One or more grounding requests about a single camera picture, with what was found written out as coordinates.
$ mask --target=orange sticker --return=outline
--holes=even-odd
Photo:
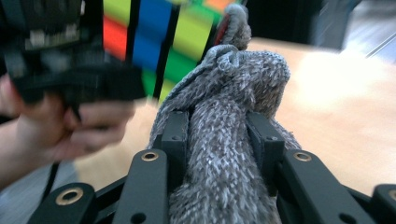
[[[211,7],[219,13],[222,13],[224,11],[224,8],[234,2],[234,0],[206,0],[204,1],[204,6]]]
[[[128,29],[104,16],[103,19],[103,44],[105,51],[111,55],[125,60]]]

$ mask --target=black metal bracket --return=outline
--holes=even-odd
[[[53,58],[52,63],[56,63],[57,57]],[[73,66],[59,62],[59,65],[54,66],[65,67],[63,71],[38,73],[31,71],[21,52],[7,51],[5,60],[7,72],[27,104],[41,101],[44,93],[48,91],[60,93],[67,105],[80,105],[97,100],[132,101],[146,97],[142,71],[130,65],[100,61]]]
[[[172,113],[154,149],[137,153],[126,177],[96,193],[83,190],[89,200],[81,197],[68,205],[57,204],[56,198],[63,190],[86,185],[57,189],[29,223],[59,223],[65,216],[73,218],[62,218],[62,223],[168,223],[168,194],[187,169],[188,124],[187,112]],[[380,185],[368,197],[342,186],[314,154],[284,151],[283,138],[264,116],[248,113],[247,131],[283,223],[396,223],[396,185]],[[64,194],[65,200],[75,197]]]

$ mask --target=knitted elephant toy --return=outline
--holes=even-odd
[[[246,114],[262,113],[285,138],[286,149],[301,149],[275,120],[290,78],[284,59],[268,51],[246,51],[247,10],[226,8],[228,28],[219,45],[179,82],[163,101],[148,148],[163,133],[170,112],[191,112],[189,163],[183,184],[169,199],[171,223],[278,223],[253,158]]]

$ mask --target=toy ear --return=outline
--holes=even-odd
[[[238,49],[246,49],[251,38],[248,9],[239,4],[230,4],[224,12],[225,16],[219,23],[214,44],[230,44]]]

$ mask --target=robotic hand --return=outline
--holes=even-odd
[[[141,70],[105,54],[100,29],[87,26],[84,13],[81,0],[0,0],[0,28],[11,34],[0,51],[25,103],[45,91],[59,92],[71,106],[145,97]]]

